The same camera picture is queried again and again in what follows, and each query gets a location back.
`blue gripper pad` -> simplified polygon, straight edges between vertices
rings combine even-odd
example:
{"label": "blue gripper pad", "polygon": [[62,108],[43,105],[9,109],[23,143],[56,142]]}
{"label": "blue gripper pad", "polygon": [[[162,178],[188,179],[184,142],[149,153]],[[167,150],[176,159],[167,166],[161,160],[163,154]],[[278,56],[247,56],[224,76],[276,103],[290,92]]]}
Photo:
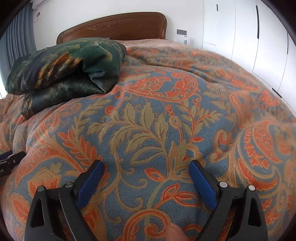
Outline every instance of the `blue gripper pad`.
{"label": "blue gripper pad", "polygon": [[204,204],[214,210],[217,207],[215,190],[209,184],[194,161],[189,164],[189,175],[194,183],[194,186],[202,196]]}
{"label": "blue gripper pad", "polygon": [[7,158],[8,158],[10,155],[12,155],[12,154],[13,154],[12,151],[7,151],[7,152],[1,154],[1,155],[0,155],[0,161],[1,161],[1,160],[5,160],[5,159],[7,159]]}
{"label": "blue gripper pad", "polygon": [[99,161],[77,193],[76,206],[78,209],[85,207],[89,203],[89,200],[98,187],[103,174],[104,164]]}

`gray switch panel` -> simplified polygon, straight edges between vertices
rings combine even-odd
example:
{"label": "gray switch panel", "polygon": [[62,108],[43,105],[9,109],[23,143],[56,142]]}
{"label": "gray switch panel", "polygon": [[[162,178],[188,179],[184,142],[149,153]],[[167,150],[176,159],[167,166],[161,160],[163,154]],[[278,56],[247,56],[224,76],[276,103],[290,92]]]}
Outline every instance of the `gray switch panel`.
{"label": "gray switch panel", "polygon": [[177,29],[177,34],[187,35],[187,31],[181,30],[181,29]]}

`dark green blanket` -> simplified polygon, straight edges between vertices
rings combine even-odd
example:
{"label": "dark green blanket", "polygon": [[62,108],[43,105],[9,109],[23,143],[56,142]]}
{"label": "dark green blanket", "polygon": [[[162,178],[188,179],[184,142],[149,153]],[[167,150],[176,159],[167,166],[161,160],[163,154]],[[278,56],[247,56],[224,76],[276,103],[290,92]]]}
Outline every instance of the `dark green blanket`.
{"label": "dark green blanket", "polygon": [[21,113],[30,118],[73,98],[109,92],[119,79],[126,48],[104,38],[81,38],[19,58],[6,81],[10,94],[26,94]]}

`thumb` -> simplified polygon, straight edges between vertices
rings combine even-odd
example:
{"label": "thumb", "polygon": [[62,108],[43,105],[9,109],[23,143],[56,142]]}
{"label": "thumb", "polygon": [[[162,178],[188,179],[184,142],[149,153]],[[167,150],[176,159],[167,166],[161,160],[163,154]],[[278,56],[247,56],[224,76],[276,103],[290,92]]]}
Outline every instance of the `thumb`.
{"label": "thumb", "polygon": [[165,231],[165,241],[190,241],[190,239],[178,225],[169,223]]}

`duvet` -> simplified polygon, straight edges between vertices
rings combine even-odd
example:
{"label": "duvet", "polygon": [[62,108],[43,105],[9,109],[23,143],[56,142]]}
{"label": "duvet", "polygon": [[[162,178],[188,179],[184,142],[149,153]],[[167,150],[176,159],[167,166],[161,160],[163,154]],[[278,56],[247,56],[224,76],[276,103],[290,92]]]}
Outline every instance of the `duvet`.
{"label": "duvet", "polygon": [[[0,154],[27,153],[0,189],[12,237],[23,240],[39,185],[61,187],[100,159],[104,176],[81,210],[98,240],[163,240],[169,222],[194,240],[211,212],[188,175],[198,159],[219,181],[256,187],[269,240],[277,240],[296,211],[296,119],[289,107],[218,54],[168,40],[122,44],[127,56],[108,94],[73,99],[29,120],[20,111],[24,96],[0,100]],[[65,234],[71,240],[66,226]]]}

